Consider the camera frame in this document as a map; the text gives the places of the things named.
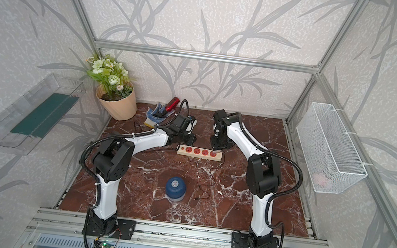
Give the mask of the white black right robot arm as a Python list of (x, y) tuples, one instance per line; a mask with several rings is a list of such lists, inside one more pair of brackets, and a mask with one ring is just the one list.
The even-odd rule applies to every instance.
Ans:
[[(283, 239), (276, 238), (273, 230), (284, 223), (272, 223), (275, 199), (297, 191), (303, 182), (301, 168), (292, 160), (274, 153), (260, 144), (246, 129), (241, 114), (227, 114), (218, 110), (213, 114), (214, 135), (210, 138), (214, 150), (229, 149), (236, 145), (247, 159), (246, 184), (253, 196), (253, 216), (249, 229), (249, 248), (282, 248)], [(298, 179), (291, 189), (278, 192), (281, 184), (280, 161), (292, 165), (298, 173)]]

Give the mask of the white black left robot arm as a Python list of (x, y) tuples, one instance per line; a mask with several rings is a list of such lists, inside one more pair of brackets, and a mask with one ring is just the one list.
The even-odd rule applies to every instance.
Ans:
[(134, 154), (173, 144), (192, 145), (197, 120), (189, 113), (187, 100), (181, 106), (186, 114), (177, 114), (163, 125), (146, 132), (115, 134), (97, 140), (84, 149), (79, 164), (95, 181), (95, 203), (87, 211), (83, 234), (88, 229), (98, 235), (112, 235), (118, 229), (117, 195), (121, 179), (126, 175)]

